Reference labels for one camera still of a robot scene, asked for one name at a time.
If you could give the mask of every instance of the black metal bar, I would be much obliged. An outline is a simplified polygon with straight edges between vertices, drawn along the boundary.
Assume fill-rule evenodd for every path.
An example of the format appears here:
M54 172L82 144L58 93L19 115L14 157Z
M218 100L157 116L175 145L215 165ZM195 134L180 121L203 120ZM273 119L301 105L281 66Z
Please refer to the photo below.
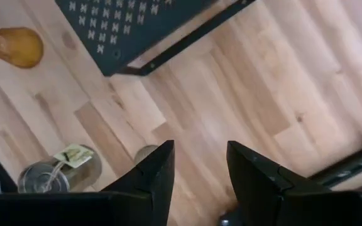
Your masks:
M309 179L331 188L362 172L362 150L310 176Z
M122 68L119 72L120 74L124 74L124 75L139 75L142 76L142 74L140 74L140 68L136 68L136 67L124 67Z
M229 18L233 17L235 14L243 10L245 7L249 6L255 0L238 0L232 5L228 6L225 10L221 11L213 18L205 22L199 28L191 32L186 37L182 38L176 44L172 45L170 48L166 49L163 53L156 56L146 65L140 68L137 75L146 76L149 75L152 71L156 70L158 67L162 66L164 63L169 61L175 55L179 54L181 51L186 49L191 44L195 43L197 40L201 39L203 36L211 32L213 29L217 28L219 25L223 24Z

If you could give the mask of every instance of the hardwood floor plank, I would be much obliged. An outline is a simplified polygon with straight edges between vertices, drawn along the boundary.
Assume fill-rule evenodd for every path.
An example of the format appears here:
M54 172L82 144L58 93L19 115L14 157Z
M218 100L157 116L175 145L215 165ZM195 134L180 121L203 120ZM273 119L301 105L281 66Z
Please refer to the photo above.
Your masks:
M8 131L2 131L0 136L7 142L8 146L12 144L12 151L18 151L20 149L27 163L34 163L48 156L39 140L37 140L27 123L20 116L19 112L1 88L0 122L10 131L9 133Z
M112 77L110 83L124 103L125 114L138 131L149 133L166 122L140 78L118 75Z
M178 225L205 225L208 217L179 172L175 172L170 215Z
M230 82L230 90L227 95L230 95L229 99L234 99L234 108L242 115L240 123L245 124L249 128L247 134L242 134L242 136L248 136L252 140L252 142L247 143L248 147L259 151L270 159L284 163L288 167L288 163L283 157L283 153L279 151L277 143L267 133L265 127L258 119L256 109L252 109L253 97L244 86L244 83L241 82L239 75L234 73L230 61L219 49L212 51L212 56L220 68L222 68L221 70L225 76L224 81L228 80Z
M0 75L9 75L9 71L4 66L0 67ZM49 154L62 150L64 148L62 140L43 115L43 111L34 97L26 89L23 89L21 82L17 78L15 74L11 74L11 78L0 79L1 90L8 96L16 111Z
M352 83L353 95L356 95L362 104L362 37L358 30L339 1L328 1L327 4L319 1L302 2L341 64L344 77ZM357 121L362 120L356 115L352 117Z
M224 56L229 59L241 78L247 92L252 98L251 108L257 113L265 130L274 135L288 127L288 121L275 103L271 92L265 85L256 65L253 65L250 56L241 48L241 42L235 37L233 29L227 24L221 25L213 32L216 44Z
M4 125L0 124L0 132L4 129ZM19 175L23 169L27 167L27 165L23 165L23 159L24 157L22 155L17 155L17 153L12 151L0 136L0 163L15 182L18 181Z
M194 124L194 107L169 67L164 65L152 75L142 82L168 123L175 124L180 129Z
M278 133L275 135L275 140L281 151L289 156L294 156L294 159L299 159L299 161L291 162L291 170L294 172L302 176L310 176L324 167L315 145L302 130L300 124L297 123Z
M85 104L75 115L118 177L133 168L133 160L124 146L91 103Z
M333 128L329 131L331 136L323 137L324 132L315 130L322 127L313 129L312 126L317 125L313 122L307 125L306 130L313 134L315 139L312 142L319 145L317 150L325 153L325 156L328 153L340 153L338 150L342 146L348 147L347 151L350 153L356 151L362 144L362 118L358 118L358 112L362 114L362 107L357 109L344 105L342 97L347 94L356 95L353 93L353 83L347 78L346 72L342 71L333 50L329 48L313 18L303 6L304 2L264 0L264 3L330 109L329 117ZM339 93L340 90L334 87L338 78L342 78L342 81L337 84L345 83L348 91L345 94ZM317 136L323 137L321 143Z
M117 102L115 96L92 100L93 106L133 158L141 148L151 143L148 143L142 133L133 127L124 109Z

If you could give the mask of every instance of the perforated metal panel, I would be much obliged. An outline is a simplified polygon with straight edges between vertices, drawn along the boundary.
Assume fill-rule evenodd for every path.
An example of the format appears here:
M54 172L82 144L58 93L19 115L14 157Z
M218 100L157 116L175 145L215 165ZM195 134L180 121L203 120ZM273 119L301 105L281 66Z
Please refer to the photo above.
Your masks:
M112 75L216 0L56 0L104 75Z

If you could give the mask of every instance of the brown wooden object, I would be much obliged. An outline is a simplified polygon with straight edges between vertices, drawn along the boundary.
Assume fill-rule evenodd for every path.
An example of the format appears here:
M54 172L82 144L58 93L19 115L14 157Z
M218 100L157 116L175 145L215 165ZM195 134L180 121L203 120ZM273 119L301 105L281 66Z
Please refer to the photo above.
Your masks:
M43 56L40 36L29 28L0 29L0 59L20 68L36 66Z

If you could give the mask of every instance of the wooden floor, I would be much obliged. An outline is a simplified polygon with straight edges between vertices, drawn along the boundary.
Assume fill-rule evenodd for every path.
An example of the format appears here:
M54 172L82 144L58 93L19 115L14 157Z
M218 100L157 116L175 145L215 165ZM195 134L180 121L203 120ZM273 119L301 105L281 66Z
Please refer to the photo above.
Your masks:
M139 148L174 139L168 224L214 225L236 203L228 140L304 176L362 147L362 0L258 0L145 78L104 78L53 0L0 0L0 28L13 26L45 43L32 70L0 60L0 161L14 179L79 143L104 159L90 188L100 190L133 167ZM361 185L359 175L336 189Z

